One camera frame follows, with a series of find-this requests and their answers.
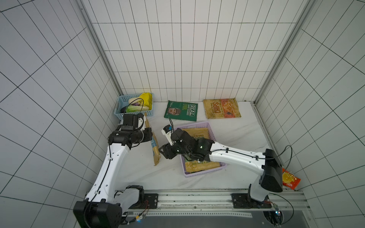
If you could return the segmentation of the sour cream onion chips bag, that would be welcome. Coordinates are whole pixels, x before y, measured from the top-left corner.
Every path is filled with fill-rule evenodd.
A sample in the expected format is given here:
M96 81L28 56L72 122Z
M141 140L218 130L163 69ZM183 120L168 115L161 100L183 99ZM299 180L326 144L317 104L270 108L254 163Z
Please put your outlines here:
M214 134L210 127L203 128L185 128L183 129L190 136L195 139L206 138L215 141ZM184 174L186 177L193 176L194 174L203 174L208 172L213 172L215 170L222 169L225 164L221 162L212 162L212 161L188 161L183 156L181 156L182 167L184 170Z

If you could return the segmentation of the sea salt chips bag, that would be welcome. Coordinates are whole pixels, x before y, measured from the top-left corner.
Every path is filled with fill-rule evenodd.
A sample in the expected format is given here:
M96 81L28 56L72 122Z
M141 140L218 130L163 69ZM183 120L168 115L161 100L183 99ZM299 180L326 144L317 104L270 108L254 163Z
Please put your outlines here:
M145 120L145 127L150 128L150 131L151 131L151 141L150 142L151 142L151 146L152 146L154 166L157 166L161 159L161 154L158 150L159 149L158 141L157 141L155 133L148 121L147 114L144 114L144 120Z

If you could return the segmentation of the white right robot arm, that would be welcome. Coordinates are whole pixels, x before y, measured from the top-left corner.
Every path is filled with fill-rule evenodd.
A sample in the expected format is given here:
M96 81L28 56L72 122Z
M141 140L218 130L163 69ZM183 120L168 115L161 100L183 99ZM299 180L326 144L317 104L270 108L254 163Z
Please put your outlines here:
M159 148L166 159L181 155L188 161L235 164L257 174L255 182L249 186L248 200L264 202L269 193L283 191L282 164L271 149L263 153L240 150L210 139L195 139L183 129L174 129L171 125L165 126L161 132L168 140Z

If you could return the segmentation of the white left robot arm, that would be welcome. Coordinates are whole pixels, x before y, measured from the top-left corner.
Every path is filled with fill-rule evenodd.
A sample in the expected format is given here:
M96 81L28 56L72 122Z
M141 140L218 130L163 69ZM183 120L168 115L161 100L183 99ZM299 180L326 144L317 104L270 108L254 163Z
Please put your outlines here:
M102 167L83 201L77 201L73 213L82 228L117 228L131 207L145 206L142 186L131 185L119 192L116 181L123 160L134 146L152 140L152 129L143 114L125 114L123 122L108 137Z

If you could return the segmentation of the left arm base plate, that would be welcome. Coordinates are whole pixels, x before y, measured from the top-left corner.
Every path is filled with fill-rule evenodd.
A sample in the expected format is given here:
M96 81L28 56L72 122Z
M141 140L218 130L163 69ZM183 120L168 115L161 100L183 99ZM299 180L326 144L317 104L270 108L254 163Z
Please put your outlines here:
M136 205L131 207L131 209L157 209L159 195L156 193L148 193L144 195L142 201L139 201Z

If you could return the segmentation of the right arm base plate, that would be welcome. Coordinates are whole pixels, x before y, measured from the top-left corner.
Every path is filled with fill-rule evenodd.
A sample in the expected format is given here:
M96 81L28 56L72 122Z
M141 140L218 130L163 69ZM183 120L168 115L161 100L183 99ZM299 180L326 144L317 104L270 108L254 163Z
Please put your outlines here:
M234 209L271 209L271 203L260 202L250 198L248 193L231 194Z

